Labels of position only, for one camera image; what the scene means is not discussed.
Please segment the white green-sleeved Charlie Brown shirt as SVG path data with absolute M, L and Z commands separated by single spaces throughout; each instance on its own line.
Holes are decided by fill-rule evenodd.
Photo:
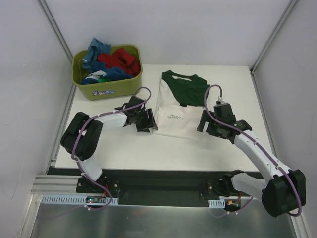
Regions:
M 154 113 L 157 130 L 153 134 L 198 140 L 204 110 L 204 94 L 210 85 L 196 74 L 162 73 Z

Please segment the bright green cloth in bin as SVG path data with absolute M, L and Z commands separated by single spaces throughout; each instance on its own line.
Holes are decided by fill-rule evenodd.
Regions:
M 110 79 L 108 79 L 108 78 L 102 78 L 102 77 L 100 77 L 99 79 L 98 79 L 98 82 L 99 83 L 105 83 L 105 82 L 110 82 L 111 80 Z

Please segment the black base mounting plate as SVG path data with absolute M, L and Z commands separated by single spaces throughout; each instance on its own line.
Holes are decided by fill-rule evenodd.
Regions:
M 261 199 L 266 182 L 259 172 L 153 171 L 104 169 L 93 184 L 78 169 L 49 169 L 49 175 L 78 176 L 76 193 L 100 195 L 104 189 L 121 205 L 207 207 L 211 200 L 254 196 Z

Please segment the aluminium frame post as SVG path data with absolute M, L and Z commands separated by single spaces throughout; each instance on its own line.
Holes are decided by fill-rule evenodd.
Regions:
M 73 54 L 63 36 L 62 31 L 60 30 L 60 27 L 57 23 L 57 21 L 55 20 L 55 17 L 52 14 L 52 11 L 47 3 L 46 0 L 37 0 L 37 3 L 39 4 L 46 20 L 48 21 L 52 31 L 54 32 L 54 35 L 56 36 L 59 44 L 61 45 L 67 59 L 70 61 L 70 63 L 72 63 L 73 60 Z
M 299 0 L 290 0 L 287 4 L 286 8 L 284 9 L 282 15 L 280 16 L 278 22 L 276 23 L 275 27 L 273 28 L 271 34 L 269 35 L 268 39 L 266 40 L 260 54 L 258 55 L 256 61 L 254 62 L 253 66 L 250 68 L 250 74 L 253 76 L 256 70 L 258 69 L 259 65 L 263 61 L 264 57 L 268 53 L 271 45 L 273 44 L 275 38 L 278 36 L 279 32 L 281 31 L 282 27 L 285 25 L 286 21 L 290 17 L 291 13 L 294 11 L 296 5 L 299 3 Z

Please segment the olive green plastic bin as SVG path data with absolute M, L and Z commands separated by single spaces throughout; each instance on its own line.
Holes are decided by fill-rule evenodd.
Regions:
M 140 73 L 131 79 L 82 85 L 81 81 L 89 75 L 89 72 L 82 68 L 83 58 L 87 52 L 87 50 L 79 51 L 73 57 L 72 83 L 88 100 L 94 101 L 132 95 L 142 86 L 142 66 L 140 66 Z

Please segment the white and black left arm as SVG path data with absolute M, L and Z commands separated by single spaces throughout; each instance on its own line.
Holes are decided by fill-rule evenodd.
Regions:
M 153 111 L 146 108 L 146 102 L 147 100 L 132 96 L 129 102 L 108 113 L 89 116 L 84 112 L 77 112 L 64 132 L 60 144 L 77 163 L 82 175 L 89 178 L 87 186 L 92 192 L 99 193 L 105 186 L 105 181 L 100 178 L 102 169 L 95 155 L 103 131 L 131 124 L 136 126 L 137 132 L 158 130 Z

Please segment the blue t-shirt in bin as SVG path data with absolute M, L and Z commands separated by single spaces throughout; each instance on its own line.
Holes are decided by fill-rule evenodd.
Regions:
M 82 68 L 88 71 L 89 75 L 81 81 L 81 85 L 97 84 L 99 83 L 98 79 L 100 77 L 108 78 L 111 80 L 110 82 L 133 78 L 126 74 L 122 69 L 106 69 L 106 66 L 103 63 L 97 61 L 97 57 L 100 53 L 109 54 L 110 50 L 110 44 L 104 44 L 96 38 L 92 39 L 88 47 L 88 52 L 82 60 Z

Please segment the left aluminium frame post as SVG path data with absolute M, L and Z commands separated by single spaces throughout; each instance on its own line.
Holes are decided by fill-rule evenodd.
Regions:
M 60 30 L 60 27 L 57 23 L 57 21 L 55 20 L 55 17 L 52 14 L 52 11 L 47 3 L 46 0 L 37 0 L 37 3 L 39 4 L 46 20 L 48 21 L 52 31 L 54 32 L 54 35 L 56 36 L 59 44 L 61 45 L 67 59 L 70 61 L 70 63 L 72 63 L 73 60 L 73 54 L 63 36 L 62 31 Z

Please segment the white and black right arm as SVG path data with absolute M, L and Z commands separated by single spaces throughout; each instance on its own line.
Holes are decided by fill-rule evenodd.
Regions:
M 229 140 L 256 166 L 262 178 L 242 170 L 226 173 L 214 187 L 221 196 L 244 192 L 262 202 L 273 217 L 288 214 L 298 217 L 306 204 L 306 178 L 300 170 L 292 170 L 260 143 L 245 120 L 237 120 L 229 103 L 217 102 L 214 111 L 204 109 L 198 132 Z

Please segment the aluminium front rail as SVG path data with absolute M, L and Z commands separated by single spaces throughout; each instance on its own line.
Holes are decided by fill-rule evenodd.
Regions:
M 79 176 L 37 175 L 31 194 L 74 194 Z

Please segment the red t-shirt in bin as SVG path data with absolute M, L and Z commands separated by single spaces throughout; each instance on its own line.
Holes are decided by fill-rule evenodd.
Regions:
M 103 63 L 106 69 L 119 68 L 132 77 L 141 72 L 141 65 L 137 57 L 126 52 L 124 48 L 115 50 L 112 55 L 100 53 L 97 61 Z

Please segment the right aluminium frame post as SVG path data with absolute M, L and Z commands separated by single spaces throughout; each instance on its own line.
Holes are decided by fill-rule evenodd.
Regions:
M 273 44 L 275 38 L 278 36 L 279 32 L 281 31 L 282 27 L 285 25 L 286 21 L 290 17 L 291 13 L 294 11 L 296 5 L 299 3 L 299 0 L 290 0 L 287 4 L 286 8 L 284 9 L 282 15 L 280 16 L 278 22 L 276 23 L 275 27 L 273 28 L 271 34 L 269 35 L 268 39 L 266 40 L 260 54 L 258 55 L 256 61 L 254 62 L 253 66 L 250 68 L 250 74 L 253 76 L 256 70 L 258 69 L 259 65 L 263 61 L 264 57 L 268 53 L 271 45 Z

